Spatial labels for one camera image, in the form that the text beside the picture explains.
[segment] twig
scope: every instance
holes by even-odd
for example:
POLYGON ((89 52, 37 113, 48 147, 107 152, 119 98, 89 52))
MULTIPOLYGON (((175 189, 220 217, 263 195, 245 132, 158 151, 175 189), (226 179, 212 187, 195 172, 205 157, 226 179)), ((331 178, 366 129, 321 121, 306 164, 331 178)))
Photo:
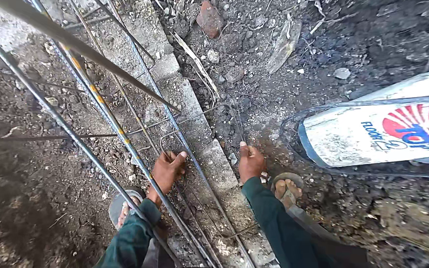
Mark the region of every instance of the twig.
POLYGON ((228 25, 230 25, 231 23, 233 23, 232 21, 230 21, 230 22, 228 22, 227 24, 226 24, 226 26, 224 26, 223 27, 223 29, 221 30, 221 32, 219 33, 219 37, 218 37, 218 39, 220 39, 221 38, 221 35, 223 34, 223 32, 224 32, 224 29, 226 29, 226 27, 228 27, 228 25))
POLYGON ((272 1, 273 1, 273 0, 269 1, 269 3, 267 4, 266 9, 264 10, 264 13, 263 13, 263 14, 266 14, 266 12, 267 12, 267 10, 269 9, 269 6, 271 5, 272 1))
POLYGON ((220 96, 219 96, 218 88, 216 87, 215 83, 213 82, 213 80, 211 79, 211 77, 208 75, 205 68, 201 64, 200 59, 194 54, 194 52, 190 49, 190 47, 188 47, 188 45, 183 41, 183 39, 177 33, 172 33, 172 36, 175 38, 175 40, 178 42, 178 44, 185 50, 185 52, 188 54, 188 56, 190 56, 193 59, 194 63, 196 64, 196 66, 200 70, 201 74, 206 78, 206 80, 208 80, 208 82, 210 83, 214 92, 216 92, 218 99, 219 99, 220 96))
POLYGON ((48 229, 51 229, 51 227, 52 226, 54 226, 54 225, 56 225, 56 223, 60 220, 60 219, 62 219, 62 217, 63 216, 65 216, 67 214, 67 212, 66 213, 64 213, 62 216, 60 216, 51 226, 49 226, 49 228, 48 229))

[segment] dry stick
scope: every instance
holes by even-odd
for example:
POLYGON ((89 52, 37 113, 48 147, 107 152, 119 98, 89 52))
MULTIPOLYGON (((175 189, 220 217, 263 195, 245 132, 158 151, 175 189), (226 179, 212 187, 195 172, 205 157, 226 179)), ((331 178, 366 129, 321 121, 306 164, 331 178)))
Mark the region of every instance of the dry stick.
POLYGON ((56 223, 60 220, 60 219, 62 219, 62 217, 63 216, 65 216, 67 214, 67 212, 66 213, 64 213, 62 216, 60 216, 51 226, 49 226, 49 228, 48 229, 51 229, 51 227, 52 226, 54 226, 54 225, 56 225, 56 223))
POLYGON ((194 54, 194 52, 190 49, 190 47, 183 41, 183 39, 177 33, 172 33, 172 36, 175 38, 178 44, 185 50, 188 56, 190 56, 193 59, 194 63, 200 70, 201 74, 206 78, 206 80, 208 80, 214 92, 216 92, 218 98, 220 98, 218 88, 216 87, 215 83, 213 83, 213 80, 211 79, 211 77, 208 75, 205 68, 201 64, 200 59, 196 56, 196 54, 194 54))

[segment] green sleeve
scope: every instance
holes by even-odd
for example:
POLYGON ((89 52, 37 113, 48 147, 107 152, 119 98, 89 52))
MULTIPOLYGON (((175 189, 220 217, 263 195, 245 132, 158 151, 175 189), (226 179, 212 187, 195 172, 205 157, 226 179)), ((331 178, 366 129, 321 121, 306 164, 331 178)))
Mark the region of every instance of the green sleeve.
POLYGON ((131 210, 122 228, 95 265, 96 268, 139 268, 142 266, 150 239, 153 236, 152 226, 160 220, 162 214, 149 199, 143 200, 139 209, 149 222, 142 220, 131 210))
POLYGON ((310 234, 287 214, 281 201, 261 184, 259 177, 247 180, 242 192, 282 268, 331 266, 312 244, 310 234))

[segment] pebble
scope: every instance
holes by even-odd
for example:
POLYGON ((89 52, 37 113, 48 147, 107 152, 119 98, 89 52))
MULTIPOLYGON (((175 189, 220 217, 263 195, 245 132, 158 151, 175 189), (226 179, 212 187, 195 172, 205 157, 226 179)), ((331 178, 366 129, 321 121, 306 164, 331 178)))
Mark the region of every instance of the pebble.
POLYGON ((220 75, 219 77, 218 77, 218 84, 222 84, 222 83, 224 83, 226 81, 226 79, 222 76, 222 75, 220 75))
POLYGON ((219 63, 219 52, 216 52, 213 49, 210 49, 208 51, 208 60, 214 64, 219 63))
POLYGON ((268 22, 267 22, 267 27, 268 28, 274 28, 274 26, 276 25, 276 19, 270 19, 268 22))
POLYGON ((335 70, 334 76, 338 79, 347 79, 350 76, 350 70, 347 68, 338 68, 335 70))
POLYGON ((241 80, 241 78, 244 76, 244 70, 238 66, 229 69, 228 73, 226 74, 226 81, 232 83, 237 82, 241 80))

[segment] small stone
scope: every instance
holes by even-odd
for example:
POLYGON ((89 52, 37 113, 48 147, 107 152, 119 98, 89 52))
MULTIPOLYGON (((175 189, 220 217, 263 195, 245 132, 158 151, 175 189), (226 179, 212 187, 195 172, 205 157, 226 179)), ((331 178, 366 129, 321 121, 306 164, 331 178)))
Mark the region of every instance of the small stone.
POLYGON ((274 28, 274 26, 276 25, 276 19, 270 19, 268 22, 267 22, 267 27, 268 28, 274 28))
POLYGON ((249 38, 251 38, 251 36, 253 36, 253 32, 252 31, 247 31, 245 39, 249 39, 249 38))
POLYGON ((218 77, 218 84, 222 84, 222 83, 224 83, 226 81, 226 79, 222 76, 222 75, 220 75, 219 77, 218 77))
POLYGON ((208 60, 214 64, 219 63, 219 52, 216 52, 213 49, 210 49, 208 51, 208 60))
POLYGON ((243 76, 244 76, 244 70, 240 66, 233 67, 226 74, 226 81, 230 83, 237 82, 241 80, 243 76))
POLYGON ((350 76, 350 70, 347 68, 338 68, 335 70, 334 76, 338 79, 347 79, 350 76))
POLYGON ((134 181, 136 178, 137 178, 137 174, 132 174, 132 175, 128 176, 128 180, 131 182, 134 181))
POLYGON ((204 0, 201 3, 200 13, 196 17, 196 22, 211 39, 216 38, 223 27, 223 19, 208 0, 204 0))
POLYGON ((259 17, 256 18, 256 21, 254 22, 255 27, 261 26, 263 23, 267 21, 267 18, 264 15, 259 15, 259 17))
POLYGON ((231 153, 228 157, 231 160, 231 165, 234 166, 238 162, 235 153, 231 153))

